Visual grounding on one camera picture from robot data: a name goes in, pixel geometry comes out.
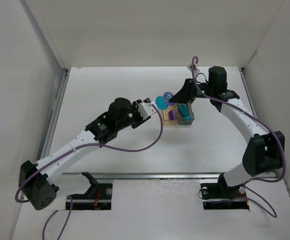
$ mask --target purple block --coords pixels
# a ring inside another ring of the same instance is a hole
[[[170,110],[170,111],[168,112],[168,116],[169,116],[169,120],[176,120],[176,119],[177,119],[177,117],[176,117],[176,113],[175,113],[174,110]]]

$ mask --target orange wire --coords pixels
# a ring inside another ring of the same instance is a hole
[[[101,195],[101,192],[100,192],[100,190],[98,190],[98,192],[97,192],[97,198],[94,201],[95,209],[97,208],[100,195]]]
[[[246,197],[246,195],[245,195],[245,194],[241,193],[241,192],[240,192],[240,191],[238,191],[238,190],[235,190],[235,192],[236,192],[236,193],[238,193],[238,194],[240,194],[240,195],[243,195],[243,197]]]

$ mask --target white table surface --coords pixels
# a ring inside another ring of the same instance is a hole
[[[208,76],[209,67],[201,67]],[[226,67],[228,89],[236,91],[250,109],[237,67]],[[74,67],[65,90],[51,153],[71,141],[103,112],[115,98],[131,102],[165,92],[176,93],[191,77],[186,67]],[[80,173],[220,173],[241,163],[246,142],[234,125],[207,99],[192,104],[191,127],[166,127],[161,140],[138,153],[102,148],[81,159],[68,172]],[[159,134],[159,118],[137,129],[127,128],[109,145],[138,149]]]
[[[255,181],[249,187],[272,204],[278,218],[251,202],[250,210],[203,210],[196,179],[116,180],[112,210],[73,211],[61,240],[290,240],[284,183]],[[265,206],[254,194],[247,195]],[[52,212],[24,204],[13,240],[41,240]],[[60,211],[51,219],[47,240],[57,239],[67,214]]]

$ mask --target cable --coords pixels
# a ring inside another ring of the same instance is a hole
[[[245,197],[245,196],[246,196],[245,194],[243,194],[243,193],[239,192],[238,190],[235,190],[235,192],[236,192],[237,194],[239,194],[239,195],[242,195],[243,197]]]
[[[124,148],[119,148],[119,147],[115,147],[115,146],[108,146],[108,145],[104,145],[104,144],[100,144],[100,143],[87,143],[87,144],[83,144],[83,145],[80,145],[78,147],[75,148],[75,150],[78,150],[78,149],[82,149],[82,148],[85,148],[85,147],[91,147],[91,146],[99,146],[99,147],[104,147],[104,148],[108,148],[108,149],[113,149],[113,150],[117,150],[117,151],[121,151],[121,152],[128,152],[128,153],[137,153],[137,152],[142,152],[144,150],[147,150],[149,148],[151,148],[152,146],[154,146],[158,141],[159,139],[161,138],[161,135],[163,134],[163,118],[158,110],[158,108],[155,106],[155,105],[152,105],[158,116],[159,116],[159,119],[160,119],[160,133],[157,137],[157,139],[150,145],[148,145],[147,147],[144,147],[144,148],[141,148],[141,149],[124,149]],[[30,175],[21,185],[20,187],[18,188],[17,192],[16,192],[16,195],[15,195],[15,200],[16,202],[18,203],[27,203],[29,202],[29,200],[20,200],[18,198],[19,196],[19,193],[24,189],[25,185],[31,181],[36,175],[38,175],[40,172],[42,172],[43,170],[45,170],[46,168],[48,168],[49,166],[51,166],[52,164],[56,163],[57,161],[61,160],[62,158],[66,157],[67,155],[73,153],[74,150],[69,150],[68,152],[62,154],[61,156],[57,157],[56,159],[52,160],[50,163],[46,164],[45,166],[43,166],[41,169],[35,171],[32,175]]]
[[[249,118],[253,119],[254,121],[258,122],[259,124],[263,125],[268,131],[269,133],[273,136],[273,138],[276,140],[277,142],[277,145],[278,145],[278,148],[279,148],[279,151],[280,151],[280,154],[281,154],[281,158],[282,158],[282,172],[281,172],[281,176],[278,177],[277,179],[275,180],[267,180],[267,179],[262,179],[260,177],[255,177],[253,178],[253,180],[259,180],[259,181],[263,181],[263,182],[267,182],[267,183],[277,183],[279,182],[280,180],[282,180],[285,176],[285,173],[286,173],[286,159],[285,159],[285,154],[284,154],[284,149],[278,139],[278,137],[276,136],[276,134],[274,133],[274,131],[267,125],[265,124],[264,122],[262,122],[261,120],[259,120],[258,118],[254,117],[253,115],[245,112],[243,109],[239,108],[238,106],[236,105],[233,105],[233,104],[230,104],[229,102],[225,102],[225,101],[222,101],[222,100],[219,100],[219,99],[216,99],[216,98],[213,98],[213,97],[210,97],[208,95],[206,95],[205,93],[202,92],[202,90],[199,88],[197,82],[196,82],[196,77],[195,77],[195,65],[198,63],[198,57],[197,56],[194,56],[192,61],[191,61],[191,74],[192,74],[192,77],[193,77],[193,82],[198,90],[198,92],[204,96],[205,98],[207,99],[210,99],[212,101],[215,101],[215,102],[218,102],[218,103],[221,103],[221,104],[225,104],[225,105],[228,105],[228,106],[231,106],[232,108],[235,108],[236,110],[242,112],[243,114],[245,114],[246,116],[248,116]]]
[[[196,76],[196,78],[198,77],[198,75],[203,75],[203,76],[205,77],[205,82],[206,82],[206,83],[209,83],[208,80],[207,80],[207,77],[206,77],[206,75],[205,75],[204,73],[202,73],[202,72],[201,72],[201,73],[198,73],[197,76]]]
[[[273,213],[271,213],[270,211],[268,211],[265,207],[263,207],[260,203],[256,202],[254,199],[251,199],[249,197],[246,197],[246,195],[241,194],[240,192],[238,192],[239,194],[243,195],[242,197],[235,197],[232,199],[226,199],[226,200],[221,200],[221,201],[211,201],[210,203],[213,204],[220,204],[220,203],[228,203],[228,202],[233,202],[234,200],[240,200],[240,199],[245,199],[245,200],[249,200],[252,201],[253,203],[255,203],[257,206],[259,206],[261,209],[263,209],[266,213],[268,213],[270,216],[272,216],[273,218],[277,218],[277,213],[275,211],[275,209],[273,208],[273,206],[264,198],[262,197],[260,194],[256,193],[254,190],[250,189],[249,187],[245,186],[245,188],[249,191],[251,191],[253,194],[255,194],[256,196],[258,196],[260,199],[262,199],[272,210]],[[198,197],[202,200],[204,200],[201,196],[200,196],[201,190],[199,190],[198,192]]]
[[[68,196],[68,198],[70,199],[70,209],[69,209],[69,212],[68,212],[68,215],[67,215],[66,221],[65,221],[65,223],[64,223],[64,225],[63,225],[63,228],[62,228],[61,231],[60,231],[60,234],[59,234],[57,240],[59,240],[60,237],[61,237],[61,235],[63,234],[63,232],[64,232],[64,230],[65,230],[65,227],[66,227],[66,225],[67,225],[67,223],[68,223],[68,220],[69,220],[69,217],[70,217],[71,211],[73,210],[73,206],[74,206],[73,199],[71,198],[71,196]],[[48,225],[50,219],[51,219],[51,218],[52,218],[52,217],[53,217],[57,212],[58,212],[58,210],[54,211],[54,212],[50,215],[50,217],[47,219],[47,221],[46,221],[46,223],[45,223],[45,225],[44,225],[44,229],[43,229],[43,240],[46,240],[46,239],[45,239],[45,231],[46,231],[46,227],[47,227],[47,225]]]
[[[97,205],[98,205],[98,201],[99,201],[100,196],[101,196],[101,191],[98,190],[98,191],[97,191],[97,198],[96,198],[96,200],[94,201],[95,210],[96,210],[96,208],[97,208]]]

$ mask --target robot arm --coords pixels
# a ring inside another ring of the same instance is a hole
[[[155,103],[149,99],[144,102],[137,100],[131,104],[125,98],[117,98],[110,104],[107,112],[88,124],[77,137],[60,150],[33,164],[30,161],[23,163],[19,186],[36,171],[41,170],[23,188],[23,193],[34,208],[44,209],[56,197],[73,194],[92,196],[98,182],[88,172],[70,177],[62,173],[84,156],[116,138],[118,131],[129,126],[135,129],[149,120],[151,115],[156,113],[153,106]]]
[[[198,83],[198,85],[206,95],[238,106],[252,115],[239,99],[239,95],[227,89],[226,78],[227,73],[225,69],[214,66],[209,69],[208,81],[206,83]],[[197,90],[193,79],[186,79],[182,89],[169,101],[172,103],[186,104],[189,102],[192,103],[196,98],[203,97]],[[282,158],[277,143],[270,136],[267,129],[229,105],[213,100],[210,102],[235,125],[247,142],[242,163],[219,176],[217,188],[220,193],[237,189],[246,181],[261,173],[270,172],[282,167]],[[275,134],[282,146],[284,146],[284,135],[279,131],[275,132]]]

